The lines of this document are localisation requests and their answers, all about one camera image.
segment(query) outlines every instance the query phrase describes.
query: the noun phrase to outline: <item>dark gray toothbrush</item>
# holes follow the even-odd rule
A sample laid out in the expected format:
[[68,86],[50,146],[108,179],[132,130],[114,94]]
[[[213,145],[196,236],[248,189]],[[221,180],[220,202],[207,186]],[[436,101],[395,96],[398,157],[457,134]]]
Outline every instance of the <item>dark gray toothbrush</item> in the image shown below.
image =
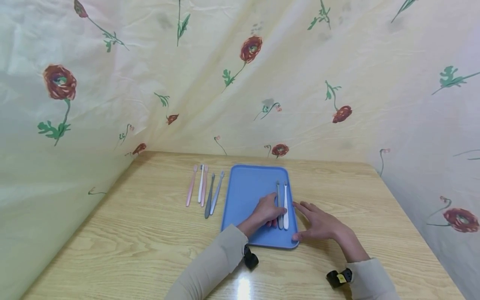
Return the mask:
[[[283,203],[280,201],[280,182],[276,181],[276,205],[278,207],[283,207]],[[277,218],[278,229],[283,229],[283,215],[279,215]]]
[[210,191],[208,192],[207,205],[205,205],[205,219],[210,216],[210,206],[212,205],[213,181],[215,180],[215,173],[212,173],[212,182],[210,183]]

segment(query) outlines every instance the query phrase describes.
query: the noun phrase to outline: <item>fabric backdrop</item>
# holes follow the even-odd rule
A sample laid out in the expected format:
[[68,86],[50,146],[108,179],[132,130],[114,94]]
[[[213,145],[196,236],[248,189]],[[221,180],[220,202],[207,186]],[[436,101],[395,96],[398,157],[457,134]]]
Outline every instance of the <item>fabric backdrop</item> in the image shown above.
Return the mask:
[[476,0],[0,1],[0,298],[20,297],[150,150],[368,162],[475,299],[479,12]]

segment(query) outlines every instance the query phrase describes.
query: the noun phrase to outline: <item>beige jacket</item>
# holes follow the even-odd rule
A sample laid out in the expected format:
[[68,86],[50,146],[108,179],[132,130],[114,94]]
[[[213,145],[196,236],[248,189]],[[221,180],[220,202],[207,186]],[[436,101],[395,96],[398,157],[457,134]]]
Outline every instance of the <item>beige jacket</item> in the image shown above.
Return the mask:
[[[233,225],[220,233],[183,271],[165,300],[203,300],[243,259],[247,237]],[[380,262],[370,259],[347,264],[353,300],[399,300],[395,286]]]

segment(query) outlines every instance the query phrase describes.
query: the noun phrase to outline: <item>wood grain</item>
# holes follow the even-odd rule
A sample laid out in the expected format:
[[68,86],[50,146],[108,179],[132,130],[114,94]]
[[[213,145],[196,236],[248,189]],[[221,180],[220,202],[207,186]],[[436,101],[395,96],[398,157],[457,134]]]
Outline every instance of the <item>wood grain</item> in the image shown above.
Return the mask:
[[[185,207],[193,165],[225,171],[216,213]],[[35,299],[163,299],[182,270],[219,233],[230,168],[236,163],[287,168],[295,201],[308,201],[352,227],[378,257],[400,297],[462,299],[375,170],[359,163],[146,152],[133,162],[24,295]],[[297,216],[299,230],[305,228]],[[209,299],[345,299],[325,279],[343,270],[332,241],[293,251],[253,248],[255,271],[240,266]]]

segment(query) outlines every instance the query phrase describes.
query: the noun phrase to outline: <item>gray toothbrush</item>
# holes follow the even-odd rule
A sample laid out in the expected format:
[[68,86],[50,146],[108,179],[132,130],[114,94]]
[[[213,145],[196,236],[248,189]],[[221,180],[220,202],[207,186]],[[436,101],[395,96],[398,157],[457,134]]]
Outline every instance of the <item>gray toothbrush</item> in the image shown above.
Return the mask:
[[216,187],[216,192],[215,192],[215,196],[213,197],[213,201],[212,201],[212,207],[210,208],[210,214],[213,215],[213,210],[215,210],[215,205],[216,205],[216,201],[218,199],[218,194],[220,193],[220,186],[222,185],[222,179],[223,179],[223,176],[225,175],[225,172],[224,171],[221,171],[220,172],[220,181],[218,182],[218,186]]
[[210,216],[210,206],[212,205],[213,181],[215,180],[215,173],[212,173],[212,182],[210,183],[210,191],[208,192],[207,205],[205,205],[205,219]]
[[[276,205],[283,207],[283,203],[280,202],[280,182],[276,181]],[[277,218],[278,229],[283,230],[283,215],[279,215]]]

